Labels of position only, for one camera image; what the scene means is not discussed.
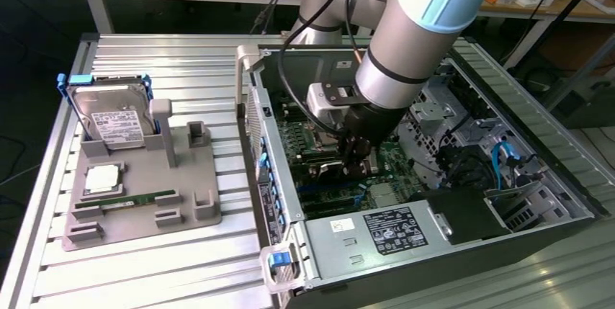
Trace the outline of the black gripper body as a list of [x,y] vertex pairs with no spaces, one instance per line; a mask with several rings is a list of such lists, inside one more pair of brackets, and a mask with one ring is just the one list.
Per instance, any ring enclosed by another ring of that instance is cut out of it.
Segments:
[[363,138],[380,144],[399,125],[407,108],[384,109],[375,104],[357,104],[348,108],[344,119],[344,137]]

